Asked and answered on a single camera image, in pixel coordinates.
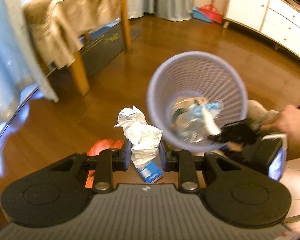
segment white cabinet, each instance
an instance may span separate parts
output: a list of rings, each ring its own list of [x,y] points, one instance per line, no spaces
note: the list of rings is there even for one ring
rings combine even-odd
[[[229,0],[226,18],[260,30],[269,0]]]
[[[300,28],[279,13],[267,11],[261,33],[300,56]]]
[[[239,23],[300,57],[300,11],[283,0],[229,0],[223,28]]]
[[[300,28],[300,13],[282,0],[270,0],[269,8],[281,14]]]

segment broom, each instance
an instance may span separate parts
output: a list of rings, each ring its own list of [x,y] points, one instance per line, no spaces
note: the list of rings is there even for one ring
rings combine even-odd
[[[121,140],[113,141],[113,140],[109,140],[109,139],[104,139],[104,140],[101,140],[101,141],[97,141],[92,146],[90,151],[87,153],[87,156],[99,155],[99,153],[101,151],[106,150],[106,149],[110,149],[110,148],[121,149],[122,145],[123,145],[123,141],[121,141]],[[85,187],[92,188],[93,179],[94,179],[94,172],[95,171],[89,171]]]
[[[214,0],[211,1],[211,4],[206,4],[205,6],[200,7],[199,11],[204,13],[210,20],[217,23],[222,23],[222,15],[213,4]]]

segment crumpled tissue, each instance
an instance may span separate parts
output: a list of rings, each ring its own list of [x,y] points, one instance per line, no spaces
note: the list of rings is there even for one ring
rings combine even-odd
[[[114,127],[123,127],[123,134],[126,135],[127,129],[134,123],[140,122],[147,124],[145,115],[135,106],[131,108],[124,108],[118,115],[118,124]]]
[[[124,135],[133,145],[131,160],[138,169],[157,156],[163,131],[146,124],[145,116],[138,108],[122,109],[114,127],[123,127]]]

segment table leg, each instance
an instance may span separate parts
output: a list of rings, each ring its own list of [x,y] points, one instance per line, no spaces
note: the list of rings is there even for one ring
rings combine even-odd
[[[73,54],[75,61],[69,66],[72,80],[82,96],[85,96],[90,90],[86,70],[83,65],[81,55],[78,51]]]
[[[90,40],[91,40],[90,34],[88,32],[86,32],[84,34],[84,41],[87,42],[87,41],[90,41]]]
[[[127,0],[121,1],[121,28],[123,33],[124,46],[126,51],[131,50],[131,36],[128,21],[128,5]]]

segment blue dustpan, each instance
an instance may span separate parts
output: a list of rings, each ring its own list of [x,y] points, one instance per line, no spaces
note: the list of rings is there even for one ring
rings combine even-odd
[[[209,22],[209,23],[213,22],[204,13],[199,11],[197,7],[192,8],[192,18],[199,19],[199,20]]]

